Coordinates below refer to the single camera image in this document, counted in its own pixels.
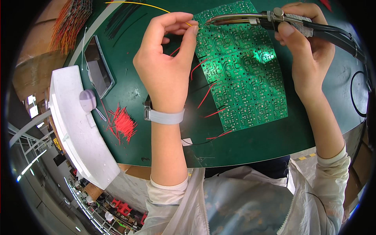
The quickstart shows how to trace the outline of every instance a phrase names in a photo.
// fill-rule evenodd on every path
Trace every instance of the yellow wire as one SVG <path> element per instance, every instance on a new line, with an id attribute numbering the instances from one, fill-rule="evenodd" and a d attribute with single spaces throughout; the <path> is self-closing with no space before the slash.
<path id="1" fill-rule="evenodd" d="M 135 2 L 106 2 L 106 3 L 132 3 L 132 4 L 139 4 L 139 5 L 144 5 L 144 6 L 151 6 L 152 8 L 157 8 L 157 9 L 162 10 L 162 11 L 165 11 L 165 12 L 167 12 L 167 13 L 171 13 L 171 12 L 165 10 L 165 9 L 159 8 L 159 7 L 157 7 L 157 6 L 153 6 L 153 5 L 145 4 L 145 3 L 135 3 Z"/>

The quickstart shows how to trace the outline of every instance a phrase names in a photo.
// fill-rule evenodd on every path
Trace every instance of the red stool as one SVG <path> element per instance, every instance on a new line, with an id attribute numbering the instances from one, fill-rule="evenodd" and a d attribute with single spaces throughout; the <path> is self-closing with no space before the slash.
<path id="1" fill-rule="evenodd" d="M 146 217 L 147 217 L 147 214 L 146 214 L 146 211 L 145 211 L 144 216 L 142 216 L 142 219 L 141 219 L 141 222 L 140 222 L 142 225 L 144 225 L 144 221 L 145 221 Z"/>
<path id="2" fill-rule="evenodd" d="M 116 201 L 115 198 L 114 198 L 114 199 L 112 200 L 111 204 L 112 204 L 112 203 L 115 203 L 115 208 L 116 208 L 116 207 L 118 207 L 118 206 L 120 205 L 121 201 L 120 201 L 120 200 L 119 200 L 119 201 Z"/>
<path id="3" fill-rule="evenodd" d="M 132 208 L 129 208 L 128 207 L 128 204 L 126 203 L 121 203 L 117 209 L 117 212 L 119 212 L 120 214 L 122 214 L 123 216 L 127 216 L 130 211 L 133 210 Z"/>

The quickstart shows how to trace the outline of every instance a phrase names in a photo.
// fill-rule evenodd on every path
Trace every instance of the watch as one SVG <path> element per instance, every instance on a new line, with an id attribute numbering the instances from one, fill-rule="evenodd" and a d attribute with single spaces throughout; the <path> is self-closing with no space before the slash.
<path id="1" fill-rule="evenodd" d="M 144 119 L 146 121 L 153 121 L 160 124 L 174 125 L 181 123 L 183 121 L 184 111 L 185 109 L 174 114 L 155 111 L 153 110 L 150 96 L 147 96 L 144 103 Z"/>

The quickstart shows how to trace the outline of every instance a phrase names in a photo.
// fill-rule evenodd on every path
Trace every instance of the hand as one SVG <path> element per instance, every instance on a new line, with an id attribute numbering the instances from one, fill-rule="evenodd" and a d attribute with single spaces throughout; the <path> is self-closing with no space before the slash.
<path id="1" fill-rule="evenodd" d="M 308 17 L 314 23 L 326 24 L 325 17 L 316 4 L 290 3 L 282 7 L 284 13 Z M 282 22 L 275 38 L 287 46 L 293 55 L 292 76 L 295 91 L 304 103 L 314 92 L 321 93 L 324 77 L 334 57 L 334 45 L 320 38 L 306 38 L 294 26 Z"/>
<path id="2" fill-rule="evenodd" d="M 189 13 L 172 12 L 153 18 L 133 59 L 156 111 L 176 113 L 184 108 L 199 29 L 192 17 Z M 170 41 L 164 37 L 168 33 L 184 35 L 175 57 L 163 54 L 162 44 Z"/>

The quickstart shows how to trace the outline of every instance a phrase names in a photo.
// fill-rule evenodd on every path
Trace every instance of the green workbench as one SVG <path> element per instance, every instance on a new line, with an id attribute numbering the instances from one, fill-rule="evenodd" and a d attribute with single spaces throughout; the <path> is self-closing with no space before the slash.
<path id="1" fill-rule="evenodd" d="M 196 14 L 203 10 L 232 2 L 234 1 L 206 0 L 193 3 L 149 0 L 147 3 L 167 9 L 171 12 L 183 11 Z M 277 6 L 281 7 L 289 2 L 294 1 L 254 0 L 252 3 L 256 10 L 260 12 L 272 10 Z M 313 2 L 321 7 L 330 25 L 343 28 L 356 37 L 354 29 L 348 23 L 345 14 L 341 12 L 338 6 L 332 3 L 334 13 L 331 13 L 319 1 Z M 105 4 L 95 3 L 93 6 L 94 13 L 87 22 L 88 28 L 105 7 Z M 132 59 L 139 49 L 149 21 L 153 17 L 163 14 L 163 12 L 158 9 L 141 6 L 125 22 L 116 37 L 113 40 L 108 40 L 105 37 L 104 30 L 108 19 L 113 13 L 95 32 L 95 34 L 98 35 L 104 56 L 115 79 L 115 86 L 103 99 L 103 103 L 107 110 L 113 111 L 116 110 L 118 102 L 121 107 L 126 106 L 127 112 L 138 123 L 136 127 L 137 132 L 132 136 L 129 145 L 124 141 L 124 145 L 119 146 L 115 136 L 112 135 L 110 131 L 105 131 L 107 127 L 106 122 L 101 120 L 96 112 L 92 112 L 92 115 L 99 132 L 118 163 L 150 166 L 151 124 L 143 118 L 143 102 L 148 93 L 133 67 Z M 145 13 L 147 13 L 147 15 L 134 23 L 113 47 L 115 41 L 124 29 Z M 80 37 L 82 37 L 82 35 L 83 32 L 80 32 L 77 42 L 81 40 Z M 288 117 L 229 133 L 207 144 L 183 147 L 188 167 L 218 167 L 263 161 L 295 153 L 315 145 L 304 106 L 294 91 L 294 84 L 291 78 L 291 54 L 286 47 L 280 46 L 274 39 L 274 32 L 269 31 L 269 35 L 272 39 L 284 78 Z M 166 54 L 170 54 L 178 48 L 181 42 L 180 36 L 171 35 L 169 37 L 171 38 L 171 42 L 168 45 L 164 45 L 164 52 Z M 198 59 L 195 56 L 192 68 L 198 63 Z M 79 65 L 81 68 L 81 55 L 76 59 L 74 64 Z M 84 70 L 81 71 L 83 87 L 84 89 L 92 89 L 93 87 L 91 86 L 85 69 L 85 60 L 83 61 L 83 67 Z M 336 48 L 334 60 L 324 80 L 323 91 L 333 109 L 342 133 L 351 130 L 363 121 L 363 118 L 359 117 L 355 112 L 350 99 L 350 79 L 358 70 L 363 70 L 362 64 L 357 63 L 356 59 L 347 52 Z M 194 80 L 190 83 L 190 91 L 207 84 L 200 68 L 194 71 L 193 76 Z M 364 112 L 367 105 L 367 92 L 362 75 L 359 75 L 359 78 L 356 79 L 354 84 L 356 84 L 353 86 L 355 103 L 358 105 L 360 111 Z M 217 110 L 211 97 L 205 100 L 198 111 L 196 110 L 197 104 L 200 103 L 206 92 L 207 87 L 189 94 L 186 102 L 186 106 L 190 110 L 190 119 L 181 125 L 181 136 L 182 138 L 191 138 L 193 143 L 205 142 L 206 138 L 215 137 L 223 132 L 218 115 L 212 118 L 202 118 L 203 115 L 213 113 Z M 98 97 L 97 100 L 97 107 L 104 112 Z"/>

